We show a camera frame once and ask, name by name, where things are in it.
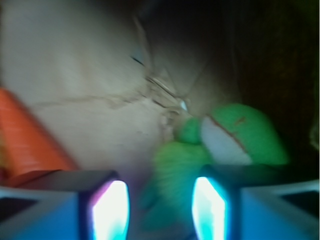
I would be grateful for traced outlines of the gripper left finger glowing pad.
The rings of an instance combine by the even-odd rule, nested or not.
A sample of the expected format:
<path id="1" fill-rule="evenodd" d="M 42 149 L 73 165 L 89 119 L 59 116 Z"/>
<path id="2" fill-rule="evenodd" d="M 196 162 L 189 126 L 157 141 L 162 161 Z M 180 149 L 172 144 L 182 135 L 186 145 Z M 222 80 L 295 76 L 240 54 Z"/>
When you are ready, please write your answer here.
<path id="1" fill-rule="evenodd" d="M 126 182 L 113 170 L 37 170 L 0 186 L 3 240 L 125 240 Z"/>

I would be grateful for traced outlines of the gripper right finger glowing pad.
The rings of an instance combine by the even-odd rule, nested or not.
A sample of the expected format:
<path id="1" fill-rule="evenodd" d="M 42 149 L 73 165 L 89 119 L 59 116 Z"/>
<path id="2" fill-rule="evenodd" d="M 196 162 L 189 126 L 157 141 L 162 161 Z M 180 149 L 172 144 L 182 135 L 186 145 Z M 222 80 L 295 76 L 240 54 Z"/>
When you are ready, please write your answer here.
<path id="1" fill-rule="evenodd" d="M 191 211 L 199 240 L 317 240 L 319 175 L 291 165 L 206 165 Z"/>

